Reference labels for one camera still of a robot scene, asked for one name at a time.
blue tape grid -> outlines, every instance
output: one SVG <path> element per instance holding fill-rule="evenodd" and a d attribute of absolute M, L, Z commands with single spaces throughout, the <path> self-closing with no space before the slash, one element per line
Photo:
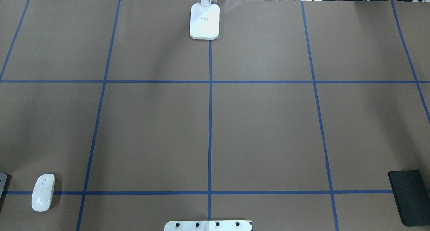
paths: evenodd
<path fill-rule="evenodd" d="M 307 41 L 307 49 L 308 49 L 308 55 L 309 55 L 309 61 L 310 61 L 310 70 L 312 73 L 312 80 L 311 81 L 214 81 L 212 79 L 212 41 L 209 40 L 209 81 L 151 81 L 151 80 L 107 80 L 108 72 L 109 72 L 109 63 L 112 55 L 112 47 L 114 45 L 114 37 L 115 37 L 115 30 L 117 26 L 117 20 L 118 15 L 120 11 L 120 4 L 121 0 L 118 1 L 117 4 L 117 11 L 115 15 L 115 21 L 114 21 L 114 27 L 112 30 L 112 37 L 111 37 L 111 44 L 109 47 L 109 54 L 106 62 L 106 70 L 104 74 L 103 80 L 2 80 L 4 72 L 7 67 L 7 63 L 9 61 L 9 57 L 12 53 L 13 46 L 15 44 L 16 38 L 19 34 L 19 30 L 21 28 L 21 25 L 23 23 L 28 5 L 29 0 L 26 2 L 26 6 L 24 7 L 23 14 L 21 15 L 19 24 L 17 26 L 17 29 L 15 31 L 15 35 L 13 37 L 11 46 L 9 48 L 8 54 L 6 56 L 5 62 L 2 67 L 2 71 L 0 72 L 0 83 L 103 83 L 103 87 L 101 90 L 101 96 L 100 96 L 100 102 L 98 106 L 98 112 L 97 112 L 97 118 L 95 122 L 95 128 L 94 128 L 94 134 L 92 139 L 92 145 L 91 150 L 89 154 L 89 160 L 88 160 L 88 166 L 86 171 L 86 177 L 84 182 L 84 188 L 83 191 L 54 191 L 54 195 L 81 195 L 81 206 L 80 206 L 80 212 L 77 222 L 76 230 L 78 231 L 80 229 L 80 223 L 82 220 L 82 214 L 83 214 L 83 208 L 85 204 L 85 197 L 87 195 L 207 195 L 208 199 L 208 220 L 211 220 L 211 195 L 288 195 L 288 194 L 330 194 L 331 200 L 332 200 L 332 210 L 333 210 L 333 218 L 335 222 L 335 229 L 336 231 L 339 230 L 338 227 L 338 220 L 337 220 L 337 214 L 336 214 L 336 205 L 335 205 L 335 197 L 334 194 L 383 194 L 383 193 L 393 193 L 392 190 L 333 190 L 332 185 L 332 178 L 330 174 L 330 165 L 329 165 L 329 157 L 327 153 L 327 145 L 324 135 L 324 125 L 323 120 L 321 117 L 321 109 L 319 106 L 319 99 L 318 99 L 318 90 L 317 90 L 317 84 L 416 84 L 422 104 L 424 106 L 425 113 L 427 115 L 427 119 L 430 123 L 430 114 L 429 110 L 427 108 L 427 105 L 425 103 L 424 96 L 421 91 L 420 84 L 430 84 L 430 81 L 419 81 L 415 69 L 412 63 L 412 60 L 410 58 L 409 51 L 407 50 L 407 45 L 404 41 L 404 37 L 402 34 L 402 30 L 400 27 L 399 19 L 397 16 L 396 8 L 394 1 L 391 1 L 394 17 L 396 20 L 396 24 L 399 30 L 399 35 L 402 40 L 402 44 L 408 59 L 408 62 L 410 64 L 410 68 L 412 70 L 414 81 L 318 81 L 315 79 L 315 72 L 313 68 L 313 60 L 312 60 L 312 52 L 310 47 L 310 40 L 309 40 L 309 33 L 307 29 L 307 22 L 306 22 L 306 14 L 305 14 L 305 8 L 304 8 L 304 2 L 301 2 L 302 7 L 302 15 L 303 15 L 303 23 L 304 23 L 304 29 L 305 29 L 305 35 L 306 35 L 306 41 Z M 209 129 L 208 129 L 208 190 L 207 191 L 87 191 L 88 187 L 88 180 L 89 180 L 89 174 L 91 170 L 91 163 L 92 163 L 92 156 L 94 153 L 94 146 L 95 146 L 95 140 L 97 135 L 97 129 L 98 129 L 98 123 L 100 120 L 100 113 L 101 113 L 101 107 L 103 104 L 103 96 L 104 96 L 104 90 L 106 88 L 107 83 L 157 83 L 157 84 L 163 84 L 163 83 L 175 83 L 175 84 L 209 84 Z M 329 183 L 329 190 L 321 190 L 321 191 L 212 191 L 212 87 L 213 84 L 313 84 L 314 87 L 314 93 L 315 93 L 315 101 L 316 101 L 316 108 L 318 111 L 318 119 L 319 119 L 319 125 L 321 130 L 321 137 L 324 144 L 324 154 L 325 154 L 325 160 L 326 160 L 326 169 L 327 169 L 327 177 L 328 177 L 328 183 Z M 4 191 L 3 194 L 7 195 L 31 195 L 32 191 Z"/>

white computer mouse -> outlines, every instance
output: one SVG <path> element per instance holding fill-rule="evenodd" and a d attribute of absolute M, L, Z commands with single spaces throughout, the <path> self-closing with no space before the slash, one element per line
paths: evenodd
<path fill-rule="evenodd" d="M 55 176 L 53 174 L 41 175 L 34 185 L 31 196 L 31 207 L 34 211 L 44 212 L 49 209 L 54 194 Z"/>

white desk lamp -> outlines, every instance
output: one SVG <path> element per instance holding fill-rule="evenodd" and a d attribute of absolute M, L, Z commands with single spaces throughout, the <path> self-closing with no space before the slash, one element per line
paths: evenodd
<path fill-rule="evenodd" d="M 215 40 L 219 36 L 219 6 L 202 0 L 191 7 L 189 35 L 196 40 Z"/>

